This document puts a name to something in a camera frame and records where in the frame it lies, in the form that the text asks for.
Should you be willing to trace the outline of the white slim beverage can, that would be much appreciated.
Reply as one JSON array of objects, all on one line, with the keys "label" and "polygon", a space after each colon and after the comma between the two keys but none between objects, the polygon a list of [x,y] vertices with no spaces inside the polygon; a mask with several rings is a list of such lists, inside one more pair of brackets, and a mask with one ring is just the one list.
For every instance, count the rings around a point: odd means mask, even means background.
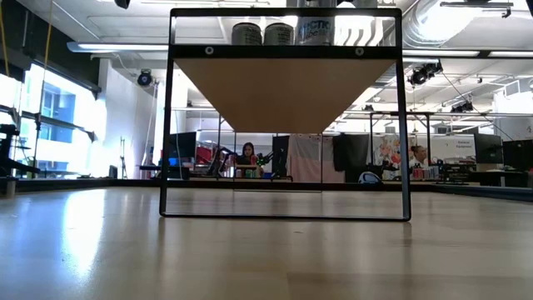
[{"label": "white slim beverage can", "polygon": [[293,26],[276,22],[265,28],[263,44],[265,46],[289,46],[294,43]]},{"label": "white slim beverage can", "polygon": [[[299,8],[334,8],[336,0],[297,0]],[[299,17],[296,23],[296,44],[331,46],[334,43],[334,17]]]}]

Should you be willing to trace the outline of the black metal rig frame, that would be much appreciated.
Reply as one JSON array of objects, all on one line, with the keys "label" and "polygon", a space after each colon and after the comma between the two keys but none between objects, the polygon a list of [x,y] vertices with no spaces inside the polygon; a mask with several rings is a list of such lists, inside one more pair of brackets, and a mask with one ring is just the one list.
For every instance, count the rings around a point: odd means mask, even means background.
[{"label": "black metal rig frame", "polygon": [[[404,179],[411,182],[429,182],[436,178],[436,171],[428,171],[431,165],[431,115],[432,112],[405,112],[401,114],[396,111],[376,111],[369,112],[368,135],[370,147],[368,156],[369,166],[378,172],[377,166],[373,165],[372,137],[378,134],[398,134],[401,140],[401,179],[395,181],[401,183]],[[427,168],[410,168],[409,162],[412,160],[411,147],[420,145],[427,151]]]}]

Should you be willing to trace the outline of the silver ceiling duct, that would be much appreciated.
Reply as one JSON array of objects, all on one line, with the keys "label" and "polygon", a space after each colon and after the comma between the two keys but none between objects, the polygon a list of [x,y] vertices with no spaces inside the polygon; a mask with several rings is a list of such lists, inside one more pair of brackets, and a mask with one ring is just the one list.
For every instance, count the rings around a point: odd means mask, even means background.
[{"label": "silver ceiling duct", "polygon": [[415,7],[403,19],[406,48],[533,49],[533,17],[471,8]]}]

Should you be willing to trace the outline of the black computer monitor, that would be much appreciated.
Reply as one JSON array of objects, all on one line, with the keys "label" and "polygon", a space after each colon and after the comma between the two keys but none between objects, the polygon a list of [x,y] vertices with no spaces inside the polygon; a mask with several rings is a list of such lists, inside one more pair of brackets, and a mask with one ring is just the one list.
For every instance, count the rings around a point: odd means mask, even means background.
[{"label": "black computer monitor", "polygon": [[173,133],[170,135],[170,144],[169,163],[171,166],[191,163],[196,156],[197,133]]},{"label": "black computer monitor", "polygon": [[497,135],[476,133],[474,135],[476,162],[503,163],[502,139]]},{"label": "black computer monitor", "polygon": [[519,171],[533,168],[533,140],[503,142],[503,161],[506,166]]}]

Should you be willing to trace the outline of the black upright panel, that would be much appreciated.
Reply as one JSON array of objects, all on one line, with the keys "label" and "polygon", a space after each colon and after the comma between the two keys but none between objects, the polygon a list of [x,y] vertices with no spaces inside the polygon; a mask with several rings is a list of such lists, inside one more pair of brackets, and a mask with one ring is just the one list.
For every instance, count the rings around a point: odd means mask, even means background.
[{"label": "black upright panel", "polygon": [[289,139],[289,136],[272,138],[273,159],[271,161],[271,170],[276,177],[285,177],[287,174],[286,161]]}]

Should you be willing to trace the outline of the long ceiling light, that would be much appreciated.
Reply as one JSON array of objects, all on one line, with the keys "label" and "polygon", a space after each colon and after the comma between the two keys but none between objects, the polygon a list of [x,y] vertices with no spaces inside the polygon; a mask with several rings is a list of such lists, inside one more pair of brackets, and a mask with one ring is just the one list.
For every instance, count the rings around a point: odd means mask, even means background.
[{"label": "long ceiling light", "polygon": [[166,52],[166,44],[68,42],[73,53]]}]

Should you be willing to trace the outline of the black hanging cloth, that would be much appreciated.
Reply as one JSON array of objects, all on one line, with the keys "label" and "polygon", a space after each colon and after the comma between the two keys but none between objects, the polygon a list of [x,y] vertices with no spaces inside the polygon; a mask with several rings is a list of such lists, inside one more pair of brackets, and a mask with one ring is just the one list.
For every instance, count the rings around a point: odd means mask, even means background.
[{"label": "black hanging cloth", "polygon": [[367,170],[369,136],[342,133],[333,137],[332,145],[335,170],[345,173],[346,183],[357,183]]}]

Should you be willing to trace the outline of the white hanging cloth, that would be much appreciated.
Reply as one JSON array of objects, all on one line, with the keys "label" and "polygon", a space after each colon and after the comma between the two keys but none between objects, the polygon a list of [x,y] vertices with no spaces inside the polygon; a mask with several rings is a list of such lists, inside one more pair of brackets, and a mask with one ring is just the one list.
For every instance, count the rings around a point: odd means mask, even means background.
[{"label": "white hanging cloth", "polygon": [[289,137],[286,166],[294,183],[344,181],[344,173],[334,168],[332,137],[292,134]]}]

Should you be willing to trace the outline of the black aluminium table rail frame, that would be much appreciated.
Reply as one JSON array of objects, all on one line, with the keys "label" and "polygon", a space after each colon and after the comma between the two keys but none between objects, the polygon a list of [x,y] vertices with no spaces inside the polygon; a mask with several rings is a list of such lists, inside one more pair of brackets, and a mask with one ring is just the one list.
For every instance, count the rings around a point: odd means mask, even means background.
[{"label": "black aluminium table rail frame", "polygon": [[[17,183],[20,193],[44,192],[68,189],[89,188],[158,188],[158,180],[134,179],[24,179]],[[257,180],[216,180],[203,178],[198,181],[170,181],[169,188],[210,188],[210,189],[246,189],[246,190],[280,190],[280,191],[318,191],[318,192],[400,192],[400,182],[378,184],[360,183],[316,183],[316,182],[281,182]],[[486,187],[454,185],[431,182],[412,182],[412,193],[445,193],[461,196],[495,198],[524,203],[533,203],[533,188],[530,187]]]}]

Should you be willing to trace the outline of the person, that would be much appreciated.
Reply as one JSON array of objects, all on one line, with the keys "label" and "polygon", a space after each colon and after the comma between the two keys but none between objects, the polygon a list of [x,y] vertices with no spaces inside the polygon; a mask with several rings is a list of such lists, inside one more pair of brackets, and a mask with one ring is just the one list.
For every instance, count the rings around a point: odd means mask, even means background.
[{"label": "person", "polygon": [[257,156],[255,155],[255,148],[251,142],[246,142],[242,147],[242,155],[237,157],[239,165],[256,165]]},{"label": "person", "polygon": [[415,145],[411,147],[412,151],[412,160],[409,162],[410,168],[427,168],[428,165],[426,163],[427,159],[427,151],[424,147],[420,145]]}]

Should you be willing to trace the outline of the ceiling light strip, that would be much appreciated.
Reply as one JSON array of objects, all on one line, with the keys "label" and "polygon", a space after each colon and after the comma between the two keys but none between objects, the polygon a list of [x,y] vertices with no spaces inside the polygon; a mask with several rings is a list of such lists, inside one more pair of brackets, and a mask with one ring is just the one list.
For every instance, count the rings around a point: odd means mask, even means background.
[{"label": "ceiling light strip", "polygon": [[479,59],[533,59],[533,51],[498,51],[498,50],[430,50],[406,49],[404,57],[419,58],[479,58]]}]

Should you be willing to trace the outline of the grey corner block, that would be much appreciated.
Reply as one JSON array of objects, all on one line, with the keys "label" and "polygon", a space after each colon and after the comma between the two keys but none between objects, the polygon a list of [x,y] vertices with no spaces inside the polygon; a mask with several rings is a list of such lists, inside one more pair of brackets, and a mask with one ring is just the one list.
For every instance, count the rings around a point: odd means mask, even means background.
[{"label": "grey corner block", "polygon": [[17,182],[15,177],[0,177],[0,198],[14,198]]}]

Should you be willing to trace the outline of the black ceiling track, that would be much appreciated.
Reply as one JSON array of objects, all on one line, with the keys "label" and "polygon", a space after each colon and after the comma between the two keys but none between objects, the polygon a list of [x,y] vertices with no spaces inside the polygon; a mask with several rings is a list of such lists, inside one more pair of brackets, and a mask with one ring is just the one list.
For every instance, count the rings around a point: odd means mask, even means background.
[{"label": "black ceiling track", "polygon": [[439,5],[444,8],[471,8],[482,13],[501,12],[502,18],[508,18],[514,7],[513,2],[496,2],[495,0],[440,1]]}]

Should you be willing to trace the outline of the white printed sign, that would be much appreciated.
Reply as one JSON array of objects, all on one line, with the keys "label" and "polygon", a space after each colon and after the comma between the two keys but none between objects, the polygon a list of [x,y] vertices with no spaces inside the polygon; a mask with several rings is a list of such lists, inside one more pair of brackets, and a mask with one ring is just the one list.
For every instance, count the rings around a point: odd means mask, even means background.
[{"label": "white printed sign", "polygon": [[430,139],[431,159],[436,162],[455,162],[475,159],[476,147],[473,135],[432,136]]}]

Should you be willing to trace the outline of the large clear bottle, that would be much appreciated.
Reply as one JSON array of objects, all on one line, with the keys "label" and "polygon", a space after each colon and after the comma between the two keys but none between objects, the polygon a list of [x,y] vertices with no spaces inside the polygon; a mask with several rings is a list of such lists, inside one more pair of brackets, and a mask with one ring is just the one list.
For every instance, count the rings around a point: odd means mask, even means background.
[{"label": "large clear bottle", "polygon": [[255,23],[240,22],[232,27],[232,45],[261,46],[262,30]]}]

